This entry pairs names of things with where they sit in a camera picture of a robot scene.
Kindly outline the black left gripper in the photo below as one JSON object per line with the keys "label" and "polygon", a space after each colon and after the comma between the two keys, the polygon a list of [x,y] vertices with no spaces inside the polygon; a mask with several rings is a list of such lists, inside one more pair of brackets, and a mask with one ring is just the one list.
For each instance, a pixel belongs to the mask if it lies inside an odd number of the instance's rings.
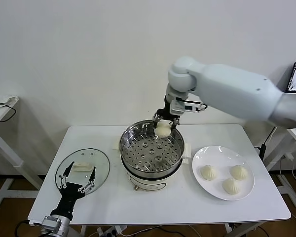
{"label": "black left gripper", "polygon": [[96,167],[93,167],[89,181],[86,185],[82,186],[81,184],[76,183],[66,183],[67,178],[70,174],[74,161],[66,167],[62,175],[59,175],[60,185],[59,192],[61,194],[61,199],[56,207],[52,210],[51,215],[59,215],[66,217],[68,219],[73,218],[74,205],[78,199],[85,197],[85,192],[90,191],[95,186],[95,171]]}

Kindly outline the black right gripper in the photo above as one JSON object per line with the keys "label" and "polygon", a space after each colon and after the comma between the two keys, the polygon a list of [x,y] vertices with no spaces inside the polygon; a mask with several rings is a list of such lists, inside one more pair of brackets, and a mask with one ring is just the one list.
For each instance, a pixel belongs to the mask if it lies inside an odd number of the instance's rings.
{"label": "black right gripper", "polygon": [[156,112],[153,115],[152,121],[153,121],[153,127],[156,128],[158,123],[163,120],[173,120],[171,123],[171,130],[176,129],[177,125],[180,125],[180,116],[173,115],[170,113],[170,104],[171,102],[168,102],[167,96],[164,97],[164,108],[158,109],[158,112]]}

